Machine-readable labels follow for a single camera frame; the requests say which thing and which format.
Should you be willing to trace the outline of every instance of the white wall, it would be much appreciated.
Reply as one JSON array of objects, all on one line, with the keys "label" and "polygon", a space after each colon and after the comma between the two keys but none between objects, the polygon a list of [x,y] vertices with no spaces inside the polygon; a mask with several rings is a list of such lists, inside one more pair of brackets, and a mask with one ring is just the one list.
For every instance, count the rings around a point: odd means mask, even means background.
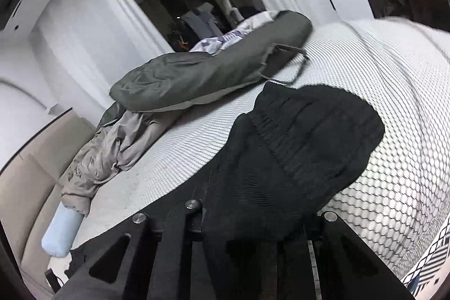
[{"label": "white wall", "polygon": [[30,35],[30,42],[45,82],[51,89],[58,104],[63,110],[72,107],[78,116],[86,119],[93,126],[97,126],[103,115],[104,108],[86,93],[67,70],[62,67],[39,30],[33,30]]},{"label": "white wall", "polygon": [[[14,84],[19,89],[1,81]],[[0,169],[36,132],[56,116],[46,108],[56,104],[28,42],[0,46]]]}]

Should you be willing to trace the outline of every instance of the black metal frame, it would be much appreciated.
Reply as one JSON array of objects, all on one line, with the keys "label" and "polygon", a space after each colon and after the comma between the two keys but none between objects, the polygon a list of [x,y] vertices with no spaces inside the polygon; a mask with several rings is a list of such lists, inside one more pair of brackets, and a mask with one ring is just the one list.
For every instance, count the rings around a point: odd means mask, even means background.
[{"label": "black metal frame", "polygon": [[[201,255],[193,252],[193,244],[202,241],[201,208],[200,200],[177,205],[163,230],[145,214],[129,218],[125,232],[89,259],[55,299],[210,299],[206,267],[194,265]],[[316,299],[308,240],[314,246],[323,300],[413,299],[381,259],[330,211],[309,219],[292,238],[264,244],[261,268],[266,275],[260,299]]]}]

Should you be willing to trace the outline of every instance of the black mesh fabric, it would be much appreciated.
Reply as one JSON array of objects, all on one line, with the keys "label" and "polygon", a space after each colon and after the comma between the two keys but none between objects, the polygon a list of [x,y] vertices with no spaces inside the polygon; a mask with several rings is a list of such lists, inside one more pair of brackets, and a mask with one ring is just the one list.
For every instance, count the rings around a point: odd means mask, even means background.
[{"label": "black mesh fabric", "polygon": [[354,182],[383,134],[354,94],[267,83],[231,128],[208,188],[203,245],[217,298],[257,298],[253,241],[281,241]]}]

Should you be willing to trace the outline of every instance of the screw head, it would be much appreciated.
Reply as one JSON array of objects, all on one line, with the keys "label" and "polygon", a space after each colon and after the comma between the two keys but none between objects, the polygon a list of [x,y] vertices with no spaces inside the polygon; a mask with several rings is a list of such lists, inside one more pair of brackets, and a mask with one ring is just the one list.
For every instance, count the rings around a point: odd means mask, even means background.
[{"label": "screw head", "polygon": [[146,219],[147,215],[141,212],[133,216],[133,222],[136,224],[143,223]]},{"label": "screw head", "polygon": [[323,217],[325,218],[326,221],[336,221],[338,219],[336,213],[332,211],[325,212],[325,214],[323,214]]},{"label": "screw head", "polygon": [[196,209],[199,207],[200,202],[198,200],[188,200],[184,203],[186,209]]}]

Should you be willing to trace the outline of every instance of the patterned fabric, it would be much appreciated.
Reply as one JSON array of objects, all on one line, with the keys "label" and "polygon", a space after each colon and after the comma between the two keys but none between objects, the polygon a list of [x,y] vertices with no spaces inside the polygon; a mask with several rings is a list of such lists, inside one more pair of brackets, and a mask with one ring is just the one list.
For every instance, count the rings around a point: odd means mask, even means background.
[{"label": "patterned fabric", "polygon": [[402,278],[402,283],[409,288],[414,296],[434,285],[436,278],[450,256],[450,215],[447,216],[438,234],[427,248],[420,260]]},{"label": "patterned fabric", "polygon": [[205,51],[211,55],[217,55],[220,51],[227,49],[231,45],[242,40],[251,31],[262,25],[272,22],[278,12],[264,11],[254,15],[236,27],[234,30],[219,37],[212,37],[200,40],[189,52]]},{"label": "patterned fabric", "polygon": [[[450,208],[450,36],[395,19],[358,21],[317,29],[305,49],[310,63],[295,88],[328,84],[353,92],[385,125],[367,169],[325,209],[339,214],[402,278]],[[301,60],[298,55],[274,77],[291,80]],[[198,171],[225,144],[236,117],[253,108],[262,88],[188,111],[132,170],[98,191],[74,248]]]}]

